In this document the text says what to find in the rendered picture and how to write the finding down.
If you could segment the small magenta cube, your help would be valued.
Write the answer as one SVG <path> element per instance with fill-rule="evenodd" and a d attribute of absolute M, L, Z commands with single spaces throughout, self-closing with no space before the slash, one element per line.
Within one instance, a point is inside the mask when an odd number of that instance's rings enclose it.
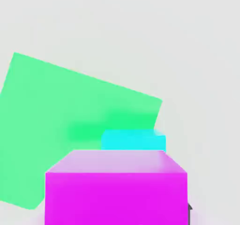
<path fill-rule="evenodd" d="M 188 225 L 188 175 L 155 150 L 74 150 L 45 174 L 45 225 Z"/>

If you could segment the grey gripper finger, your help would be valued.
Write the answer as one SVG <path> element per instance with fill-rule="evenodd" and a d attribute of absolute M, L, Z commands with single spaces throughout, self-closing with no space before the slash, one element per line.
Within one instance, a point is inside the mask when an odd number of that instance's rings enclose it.
<path fill-rule="evenodd" d="M 191 225 L 190 223 L 190 214 L 191 214 L 191 210 L 192 210 L 192 206 L 188 203 L 188 225 Z"/>

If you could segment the large green box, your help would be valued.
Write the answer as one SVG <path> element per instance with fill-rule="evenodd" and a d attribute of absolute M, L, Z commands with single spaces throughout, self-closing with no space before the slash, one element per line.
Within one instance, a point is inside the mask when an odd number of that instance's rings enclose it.
<path fill-rule="evenodd" d="M 0 92 L 0 201 L 36 208 L 45 172 L 108 129 L 152 129 L 159 98 L 14 53 Z"/>

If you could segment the small cyan cube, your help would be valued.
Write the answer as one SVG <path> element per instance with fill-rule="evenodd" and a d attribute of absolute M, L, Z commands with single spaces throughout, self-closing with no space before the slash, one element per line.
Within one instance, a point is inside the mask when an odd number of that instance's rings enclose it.
<path fill-rule="evenodd" d="M 166 151 L 166 136 L 155 129 L 106 130 L 101 137 L 102 150 Z"/>

